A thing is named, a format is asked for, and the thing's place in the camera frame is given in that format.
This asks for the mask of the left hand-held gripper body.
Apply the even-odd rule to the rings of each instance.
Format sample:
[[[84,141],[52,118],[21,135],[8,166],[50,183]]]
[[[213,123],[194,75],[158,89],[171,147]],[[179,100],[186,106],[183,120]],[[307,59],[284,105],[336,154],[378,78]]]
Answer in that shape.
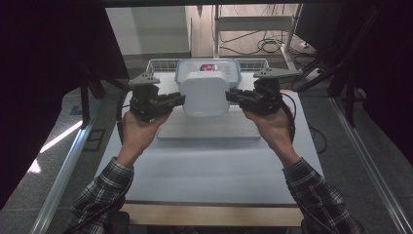
[[[157,84],[160,84],[160,80],[148,72],[138,75],[128,83],[132,90],[130,112],[145,123],[169,114],[169,103],[165,96],[158,95]]]

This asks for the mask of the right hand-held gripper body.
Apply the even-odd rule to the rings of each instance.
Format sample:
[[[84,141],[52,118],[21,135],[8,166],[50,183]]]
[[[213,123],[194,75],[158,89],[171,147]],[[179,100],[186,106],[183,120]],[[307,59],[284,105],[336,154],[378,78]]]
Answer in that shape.
[[[256,78],[254,95],[252,98],[251,112],[259,115],[270,115],[276,113],[280,108],[285,109],[286,104],[282,100],[281,78],[296,77],[301,75],[299,70],[282,68],[263,68],[253,74]]]

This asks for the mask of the clear lidded container red label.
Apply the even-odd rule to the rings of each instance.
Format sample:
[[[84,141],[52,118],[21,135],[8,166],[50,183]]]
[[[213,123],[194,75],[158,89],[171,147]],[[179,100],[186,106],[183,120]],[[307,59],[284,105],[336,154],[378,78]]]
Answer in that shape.
[[[178,62],[174,81],[180,85],[188,78],[219,77],[237,87],[242,81],[240,63],[232,58],[187,58]]]

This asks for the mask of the small translucent white container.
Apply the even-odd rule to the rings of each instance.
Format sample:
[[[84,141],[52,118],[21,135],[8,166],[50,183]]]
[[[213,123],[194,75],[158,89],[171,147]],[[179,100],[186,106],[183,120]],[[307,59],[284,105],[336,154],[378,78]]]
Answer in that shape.
[[[190,72],[179,85],[185,96],[184,112],[192,117],[225,115],[229,110],[226,99],[229,89],[230,84],[221,71]]]

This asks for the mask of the white two-tier wire rack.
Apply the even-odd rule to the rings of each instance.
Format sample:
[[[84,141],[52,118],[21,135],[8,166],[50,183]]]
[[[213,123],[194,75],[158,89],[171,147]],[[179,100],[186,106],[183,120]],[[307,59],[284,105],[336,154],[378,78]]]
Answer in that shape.
[[[266,68],[268,62],[263,58],[233,58],[240,63],[242,81],[237,87],[251,90],[252,74]],[[159,58],[148,62],[147,71],[160,80],[158,87],[162,94],[179,92],[175,83],[175,69],[181,59]],[[255,125],[244,117],[237,104],[229,102],[225,115],[214,117],[192,117],[184,112],[183,105],[176,107],[167,122],[158,132],[159,139],[259,139]]]

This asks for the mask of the person's left hand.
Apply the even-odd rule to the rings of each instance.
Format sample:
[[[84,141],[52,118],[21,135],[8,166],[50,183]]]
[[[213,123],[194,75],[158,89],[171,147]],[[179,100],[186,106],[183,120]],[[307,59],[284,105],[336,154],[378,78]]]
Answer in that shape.
[[[152,143],[156,132],[168,118],[167,114],[150,123],[145,123],[131,112],[126,112],[122,120],[123,143],[117,162],[122,166],[132,168],[137,158]]]

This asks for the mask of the person's right hand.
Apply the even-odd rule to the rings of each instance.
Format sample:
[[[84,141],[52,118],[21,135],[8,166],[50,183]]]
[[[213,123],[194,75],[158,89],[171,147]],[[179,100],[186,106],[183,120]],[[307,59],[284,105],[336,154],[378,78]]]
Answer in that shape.
[[[300,160],[292,146],[288,118],[282,109],[267,116],[260,116],[244,110],[244,115],[256,125],[259,134],[276,153],[285,168]]]

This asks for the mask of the white power strip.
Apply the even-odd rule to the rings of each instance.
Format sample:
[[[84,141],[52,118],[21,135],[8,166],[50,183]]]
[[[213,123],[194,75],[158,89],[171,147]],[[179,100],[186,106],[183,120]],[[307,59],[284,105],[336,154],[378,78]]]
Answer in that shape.
[[[315,79],[316,77],[318,77],[319,75],[321,75],[322,73],[323,73],[323,70],[321,68],[316,68],[315,70],[313,70],[307,75],[306,80],[311,81]]]

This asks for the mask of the black metal stand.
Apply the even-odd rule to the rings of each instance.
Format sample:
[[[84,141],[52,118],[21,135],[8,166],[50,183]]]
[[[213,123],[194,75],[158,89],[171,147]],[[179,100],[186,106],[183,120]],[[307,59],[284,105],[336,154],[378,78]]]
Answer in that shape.
[[[337,98],[343,89],[346,89],[345,95],[345,111],[344,115],[347,122],[354,128],[356,126],[354,122],[354,103],[355,103],[355,83],[354,73],[351,70],[351,64],[355,53],[352,51],[346,52],[343,58],[334,66],[328,68],[322,74],[318,75],[311,81],[306,82],[304,85],[299,86],[296,92],[305,92],[316,84],[332,77],[329,87],[327,88],[327,94],[331,98]]]
[[[94,98],[102,99],[105,97],[105,89],[101,84],[101,81],[104,80],[109,84],[113,85],[116,88],[123,90],[126,87],[126,84],[114,79],[109,78],[100,72],[90,71],[84,64],[79,66],[81,72],[81,107],[82,107],[82,125],[81,129],[85,130],[87,126],[92,121],[91,111],[90,111],[90,102],[89,102],[89,92],[92,92]]]

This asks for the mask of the white cabinet panel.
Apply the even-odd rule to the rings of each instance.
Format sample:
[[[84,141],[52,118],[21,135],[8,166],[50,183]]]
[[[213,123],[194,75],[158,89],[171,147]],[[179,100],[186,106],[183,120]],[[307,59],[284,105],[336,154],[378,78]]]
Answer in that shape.
[[[188,53],[184,7],[107,8],[123,55]]]

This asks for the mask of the white metal desk frame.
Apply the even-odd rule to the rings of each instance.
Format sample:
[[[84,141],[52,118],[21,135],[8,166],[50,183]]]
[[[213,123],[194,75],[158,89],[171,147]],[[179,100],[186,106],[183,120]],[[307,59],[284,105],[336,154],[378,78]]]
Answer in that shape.
[[[213,15],[213,57],[218,59],[219,55],[219,33],[221,31],[256,31],[256,30],[279,30],[287,31],[287,39],[281,45],[282,56],[287,68],[295,70],[296,66],[290,56],[289,48],[299,20],[302,5],[298,4],[292,16],[259,16],[259,17],[221,17],[219,6],[214,6]]]

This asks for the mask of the aluminium floor rail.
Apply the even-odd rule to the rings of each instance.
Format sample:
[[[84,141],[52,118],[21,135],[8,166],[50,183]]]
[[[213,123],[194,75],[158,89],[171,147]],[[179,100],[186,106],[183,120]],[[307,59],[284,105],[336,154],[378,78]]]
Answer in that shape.
[[[360,138],[357,129],[352,127],[345,117],[345,108],[340,103],[340,99],[337,97],[330,97],[329,101],[335,113],[337,114],[348,138],[352,142],[352,145],[356,150],[357,155],[360,158],[361,163],[364,166],[368,176],[370,177],[370,180],[372,181],[388,214],[390,215],[398,234],[413,234],[413,226],[406,217],[403,208],[396,199],[394,193],[385,182],[364,142]]]
[[[94,100],[89,105],[90,119],[88,121],[81,119],[76,121],[74,124],[70,124],[68,127],[64,127],[63,132],[61,132],[58,136],[53,137],[41,148],[41,155],[51,153],[52,149],[56,149],[57,144],[68,140],[70,136],[74,136],[74,138],[70,141],[70,146],[66,153],[54,153],[54,156],[63,156],[64,160],[59,167],[59,171],[56,174],[53,185],[48,192],[48,196],[43,203],[43,206],[40,209],[29,234],[46,234],[86,143],[88,135],[92,130],[101,104],[101,100]]]

